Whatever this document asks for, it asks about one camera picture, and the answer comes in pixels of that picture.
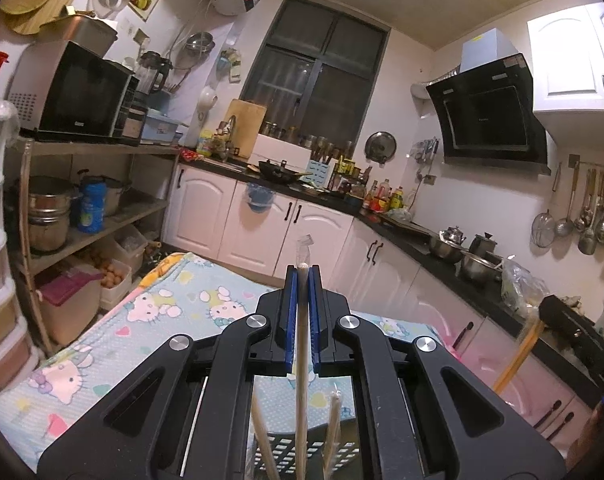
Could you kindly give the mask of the right hand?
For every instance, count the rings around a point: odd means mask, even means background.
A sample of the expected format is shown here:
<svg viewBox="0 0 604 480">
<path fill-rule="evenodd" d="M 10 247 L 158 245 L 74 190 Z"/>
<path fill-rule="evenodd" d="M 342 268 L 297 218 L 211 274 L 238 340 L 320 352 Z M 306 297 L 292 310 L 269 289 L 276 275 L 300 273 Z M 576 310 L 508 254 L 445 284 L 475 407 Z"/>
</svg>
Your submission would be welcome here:
<svg viewBox="0 0 604 480">
<path fill-rule="evenodd" d="M 565 459 L 567 470 L 572 470 L 592 448 L 604 426 L 604 398 L 592 411 L 579 437 L 571 444 Z"/>
</svg>

